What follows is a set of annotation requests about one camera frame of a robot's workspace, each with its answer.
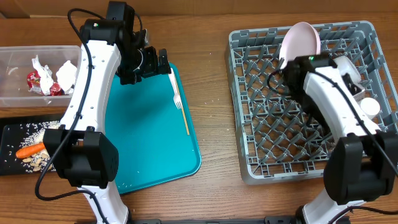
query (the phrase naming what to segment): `fork handle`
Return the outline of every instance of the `fork handle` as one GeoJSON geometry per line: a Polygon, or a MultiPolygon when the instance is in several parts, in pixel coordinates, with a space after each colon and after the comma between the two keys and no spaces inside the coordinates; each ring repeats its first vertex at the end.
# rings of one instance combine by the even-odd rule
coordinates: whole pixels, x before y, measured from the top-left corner
{"type": "Polygon", "coordinates": [[[171,70],[172,70],[172,73],[169,74],[169,79],[170,79],[170,83],[172,84],[172,87],[173,87],[174,95],[176,95],[176,94],[178,94],[177,81],[175,80],[175,75],[174,75],[173,69],[171,69],[171,70]]]}

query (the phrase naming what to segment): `white tissue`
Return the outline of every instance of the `white tissue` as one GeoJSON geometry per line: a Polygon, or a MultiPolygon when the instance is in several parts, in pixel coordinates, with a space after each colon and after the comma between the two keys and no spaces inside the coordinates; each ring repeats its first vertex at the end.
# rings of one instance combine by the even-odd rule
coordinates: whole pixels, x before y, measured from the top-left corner
{"type": "Polygon", "coordinates": [[[39,56],[36,55],[36,58],[32,58],[33,67],[36,69],[37,73],[40,76],[40,87],[45,96],[50,94],[50,88],[54,84],[54,80],[52,80],[51,75],[52,72],[49,67],[42,66],[39,62],[39,56]]]}
{"type": "Polygon", "coordinates": [[[76,82],[77,68],[70,61],[65,62],[60,70],[57,71],[57,81],[65,94],[72,94],[72,86],[76,82]]]}

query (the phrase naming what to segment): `cable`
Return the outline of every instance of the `cable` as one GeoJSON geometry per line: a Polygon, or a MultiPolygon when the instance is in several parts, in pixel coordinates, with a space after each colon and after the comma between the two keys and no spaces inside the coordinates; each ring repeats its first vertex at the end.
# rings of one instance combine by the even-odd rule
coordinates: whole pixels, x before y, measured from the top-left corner
{"type": "MultiPolygon", "coordinates": [[[[325,75],[323,75],[323,74],[321,74],[321,73],[319,73],[317,71],[310,71],[310,72],[314,73],[314,74],[322,77],[326,81],[330,82],[341,93],[341,95],[343,96],[343,98],[347,102],[349,108],[353,112],[353,114],[354,114],[356,120],[358,121],[359,125],[362,127],[362,129],[365,131],[365,133],[371,138],[371,140],[372,140],[373,144],[375,145],[375,147],[380,151],[380,153],[383,155],[383,158],[388,162],[388,164],[391,166],[391,169],[396,173],[396,176],[398,177],[397,167],[392,163],[390,158],[388,158],[386,152],[384,152],[383,148],[377,142],[376,138],[369,131],[369,129],[365,126],[363,120],[361,120],[361,117],[356,112],[353,104],[350,102],[349,98],[347,97],[347,95],[345,94],[343,89],[341,89],[341,87],[337,83],[335,83],[331,78],[329,78],[329,77],[327,77],[327,76],[325,76],[325,75]]],[[[384,211],[384,210],[380,210],[380,209],[376,209],[376,208],[370,208],[370,207],[365,207],[365,206],[350,206],[350,207],[347,207],[346,209],[344,209],[343,211],[341,211],[340,213],[338,213],[337,215],[335,215],[329,221],[329,223],[334,223],[335,221],[339,220],[344,214],[346,214],[347,212],[352,211],[354,209],[367,210],[367,211],[370,211],[370,212],[377,212],[377,213],[381,213],[381,214],[385,214],[385,215],[398,215],[398,211],[390,212],[390,211],[384,211]]]]}
{"type": "Polygon", "coordinates": [[[290,96],[289,93],[280,93],[280,92],[277,91],[274,87],[271,87],[271,85],[270,85],[270,83],[269,83],[270,80],[271,80],[271,78],[272,78],[275,74],[280,73],[281,71],[282,71],[282,70],[278,69],[278,70],[275,70],[275,71],[271,72],[271,74],[268,75],[268,78],[267,78],[267,86],[268,86],[268,88],[269,88],[271,91],[273,91],[274,93],[278,93],[278,94],[281,95],[281,96],[290,96]]]}
{"type": "Polygon", "coordinates": [[[138,34],[138,39],[137,39],[136,42],[134,43],[134,45],[137,46],[137,45],[139,45],[139,42],[141,41],[141,39],[142,39],[143,37],[142,37],[142,21],[141,21],[141,17],[139,16],[138,13],[135,12],[135,14],[136,14],[136,16],[137,16],[137,18],[138,18],[138,20],[139,20],[139,34],[138,34]]]}
{"type": "Polygon", "coordinates": [[[89,50],[89,48],[87,46],[86,41],[83,40],[83,37],[80,35],[78,29],[76,28],[76,26],[74,25],[74,23],[72,21],[72,13],[75,12],[75,11],[85,12],[85,13],[91,14],[93,16],[99,17],[100,19],[104,19],[102,16],[100,16],[100,15],[94,13],[94,12],[87,11],[85,9],[77,9],[77,8],[75,8],[75,9],[71,9],[71,10],[68,11],[68,21],[69,21],[70,25],[72,26],[73,30],[76,32],[76,34],[79,37],[80,41],[82,42],[82,44],[83,44],[83,46],[84,46],[84,48],[86,50],[86,53],[87,53],[87,57],[88,57],[87,81],[86,81],[85,89],[83,91],[83,95],[81,97],[81,101],[80,101],[79,107],[78,107],[78,109],[76,111],[75,119],[73,120],[73,123],[70,126],[69,131],[67,132],[67,135],[64,137],[64,139],[62,140],[61,144],[55,150],[54,154],[51,156],[51,158],[48,161],[47,165],[44,167],[43,172],[40,174],[40,177],[39,177],[39,179],[36,182],[35,194],[36,194],[36,197],[38,199],[41,199],[41,200],[44,200],[44,201],[56,200],[56,199],[64,198],[64,197],[75,195],[75,194],[81,194],[81,193],[88,194],[88,195],[90,195],[90,198],[92,198],[94,200],[94,203],[95,203],[95,205],[97,206],[97,209],[98,209],[98,213],[99,213],[99,215],[102,218],[102,222],[105,223],[105,224],[109,224],[109,222],[107,221],[106,217],[104,216],[104,214],[102,212],[102,209],[101,209],[100,203],[98,202],[98,199],[95,197],[95,194],[93,192],[90,192],[89,190],[75,190],[75,191],[72,191],[72,192],[69,192],[69,193],[65,193],[65,194],[61,194],[61,195],[57,195],[57,196],[53,196],[53,197],[42,196],[40,194],[40,192],[39,192],[40,184],[43,181],[44,175],[47,173],[47,171],[48,171],[50,165],[52,164],[53,160],[58,156],[58,154],[61,151],[61,149],[68,142],[69,137],[72,134],[72,131],[75,129],[75,127],[77,125],[77,122],[80,119],[81,111],[83,109],[83,105],[84,105],[85,100],[86,100],[88,87],[90,85],[91,73],[92,73],[92,70],[93,70],[93,62],[92,62],[92,59],[91,59],[90,50],[89,50]]]}

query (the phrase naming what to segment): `dish rack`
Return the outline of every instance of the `dish rack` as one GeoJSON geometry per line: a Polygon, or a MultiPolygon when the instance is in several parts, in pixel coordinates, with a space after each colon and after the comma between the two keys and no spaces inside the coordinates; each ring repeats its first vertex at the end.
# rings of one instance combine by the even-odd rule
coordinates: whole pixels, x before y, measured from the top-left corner
{"type": "MultiPolygon", "coordinates": [[[[321,51],[332,58],[347,56],[361,74],[366,97],[376,99],[373,119],[382,131],[398,132],[397,92],[379,39],[367,21],[313,25],[321,51]]],[[[228,83],[236,118],[241,176],[247,184],[270,184],[323,175],[334,148],[331,133],[308,116],[289,96],[270,91],[268,75],[280,67],[279,50],[291,27],[236,30],[226,51],[228,83]]],[[[285,91],[282,80],[272,84],[285,91]]]]}

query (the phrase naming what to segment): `blue tray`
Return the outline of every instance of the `blue tray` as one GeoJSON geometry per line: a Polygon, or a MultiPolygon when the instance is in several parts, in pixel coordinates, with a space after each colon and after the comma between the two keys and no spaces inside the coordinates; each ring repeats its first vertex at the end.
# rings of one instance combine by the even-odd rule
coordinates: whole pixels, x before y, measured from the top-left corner
{"type": "Polygon", "coordinates": [[[124,86],[119,77],[114,77],[105,131],[119,151],[116,185],[121,194],[193,175],[200,167],[200,151],[180,76],[177,68],[170,66],[177,79],[190,135],[182,110],[174,105],[168,75],[124,86]]]}

